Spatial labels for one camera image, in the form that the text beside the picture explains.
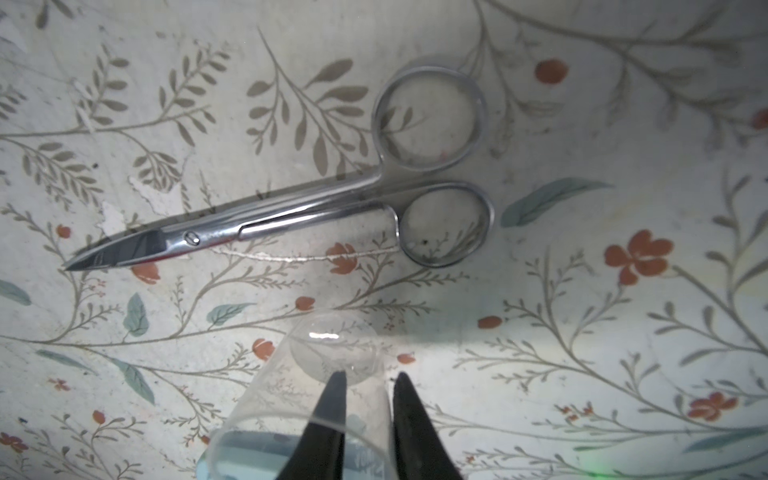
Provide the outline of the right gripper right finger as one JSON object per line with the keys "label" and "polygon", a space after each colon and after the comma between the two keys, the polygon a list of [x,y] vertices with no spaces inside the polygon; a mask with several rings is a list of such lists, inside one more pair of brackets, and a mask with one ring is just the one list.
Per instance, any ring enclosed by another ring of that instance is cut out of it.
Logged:
{"label": "right gripper right finger", "polygon": [[394,384],[393,428],[399,479],[462,480],[405,372]]}

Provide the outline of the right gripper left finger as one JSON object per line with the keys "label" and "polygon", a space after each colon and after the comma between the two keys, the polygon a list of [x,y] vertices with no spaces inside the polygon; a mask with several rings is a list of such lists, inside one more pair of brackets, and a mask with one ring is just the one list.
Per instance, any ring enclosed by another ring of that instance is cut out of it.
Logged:
{"label": "right gripper left finger", "polygon": [[334,372],[324,387],[279,480],[343,478],[347,417],[347,375]]}

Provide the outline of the metal scissors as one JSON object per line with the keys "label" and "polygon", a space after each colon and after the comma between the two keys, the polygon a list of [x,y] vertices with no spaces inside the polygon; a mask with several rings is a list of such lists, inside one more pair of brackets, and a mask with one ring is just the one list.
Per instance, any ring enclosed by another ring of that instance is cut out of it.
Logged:
{"label": "metal scissors", "polygon": [[[472,128],[468,139],[455,152],[423,161],[411,160],[387,144],[382,123],[385,110],[397,89],[414,80],[429,77],[449,83],[467,99]],[[385,84],[373,109],[372,143],[378,156],[375,166],[345,180],[310,182],[268,199],[103,241],[66,261],[63,267],[75,272],[132,267],[378,208],[392,216],[398,246],[413,262],[427,268],[452,266],[483,245],[495,220],[494,207],[485,192],[471,183],[452,180],[445,175],[446,170],[477,150],[487,123],[485,96],[477,82],[468,75],[438,65],[404,68]],[[475,202],[479,208],[479,220],[469,230],[467,239],[459,241],[447,254],[421,253],[404,237],[406,217],[418,201],[430,194],[450,190],[465,194]]]}

